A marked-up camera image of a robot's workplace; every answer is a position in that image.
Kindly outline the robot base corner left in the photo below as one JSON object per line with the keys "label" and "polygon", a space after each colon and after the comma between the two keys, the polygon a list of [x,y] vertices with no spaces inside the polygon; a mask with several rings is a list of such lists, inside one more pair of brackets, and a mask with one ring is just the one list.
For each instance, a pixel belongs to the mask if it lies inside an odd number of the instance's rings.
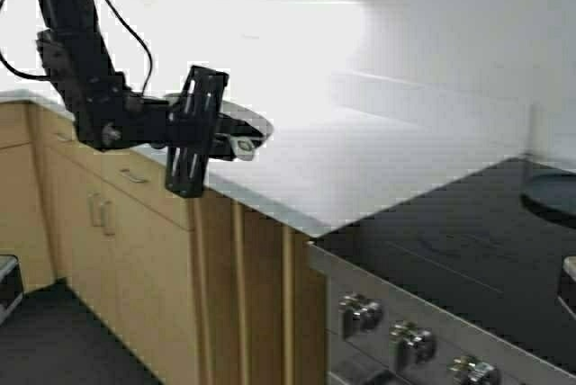
{"label": "robot base corner left", "polygon": [[1,323],[12,315],[24,294],[20,262],[15,255],[1,255]]}

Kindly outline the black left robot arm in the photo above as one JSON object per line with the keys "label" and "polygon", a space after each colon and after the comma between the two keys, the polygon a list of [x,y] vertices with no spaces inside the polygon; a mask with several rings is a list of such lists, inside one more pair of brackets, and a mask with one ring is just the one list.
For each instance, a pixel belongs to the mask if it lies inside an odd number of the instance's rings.
{"label": "black left robot arm", "polygon": [[191,66],[172,100],[134,92],[113,62],[94,0],[39,0],[46,24],[36,45],[52,86],[74,116],[77,139],[100,152],[149,145],[166,151],[165,187],[182,198],[203,195],[210,159],[250,161],[272,126],[232,104],[229,75]]}

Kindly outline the robot base corner right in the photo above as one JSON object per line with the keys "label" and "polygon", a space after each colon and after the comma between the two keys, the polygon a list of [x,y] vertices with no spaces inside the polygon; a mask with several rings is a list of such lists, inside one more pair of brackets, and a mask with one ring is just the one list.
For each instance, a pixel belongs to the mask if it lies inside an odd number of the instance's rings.
{"label": "robot base corner right", "polygon": [[575,260],[574,255],[562,261],[557,297],[564,308],[575,317]]}

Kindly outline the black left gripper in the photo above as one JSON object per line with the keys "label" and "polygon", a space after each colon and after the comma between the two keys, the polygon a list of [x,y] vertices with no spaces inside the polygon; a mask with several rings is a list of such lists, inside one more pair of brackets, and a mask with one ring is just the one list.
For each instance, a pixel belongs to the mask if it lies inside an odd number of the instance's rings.
{"label": "black left gripper", "polygon": [[165,187],[181,198],[203,196],[209,159],[233,161],[236,154],[229,138],[262,137],[256,127],[220,113],[229,75],[192,66],[172,103],[145,103],[136,139],[167,149]]}

